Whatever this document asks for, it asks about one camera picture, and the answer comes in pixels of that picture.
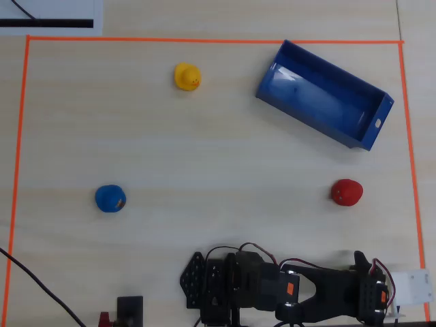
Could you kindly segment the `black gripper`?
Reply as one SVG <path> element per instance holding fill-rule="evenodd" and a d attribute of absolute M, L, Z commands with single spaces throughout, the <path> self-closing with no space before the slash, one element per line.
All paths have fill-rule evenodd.
<path fill-rule="evenodd" d="M 358 276 L 356 319 L 362 324 L 383 324 L 390 300 L 386 275 L 372 264 L 361 251 L 354 252 L 353 269 Z"/>

